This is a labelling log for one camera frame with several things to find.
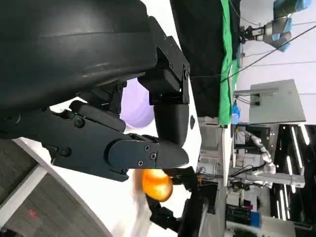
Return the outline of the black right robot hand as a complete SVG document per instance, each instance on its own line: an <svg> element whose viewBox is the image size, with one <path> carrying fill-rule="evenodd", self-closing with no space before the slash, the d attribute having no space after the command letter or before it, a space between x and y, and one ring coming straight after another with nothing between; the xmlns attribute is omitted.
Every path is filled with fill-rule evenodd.
<svg viewBox="0 0 316 237"><path fill-rule="evenodd" d="M152 212L150 221L164 229L171 229L179 237L201 236L208 200L200 192L197 174L192 167L164 169L163 172L171 178L173 185L184 185L191 192L191 197L185 202L182 217L175 218L171 210L162 207L158 200L147 195L147 203Z"/></svg>

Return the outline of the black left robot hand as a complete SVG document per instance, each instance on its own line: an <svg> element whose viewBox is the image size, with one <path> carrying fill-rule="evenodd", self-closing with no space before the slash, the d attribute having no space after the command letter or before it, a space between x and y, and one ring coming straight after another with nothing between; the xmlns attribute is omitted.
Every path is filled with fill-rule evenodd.
<svg viewBox="0 0 316 237"><path fill-rule="evenodd" d="M123 182L186 165L189 75L139 0L0 3L0 136L40 142L54 166ZM157 136L125 133L130 79L149 92Z"/></svg>

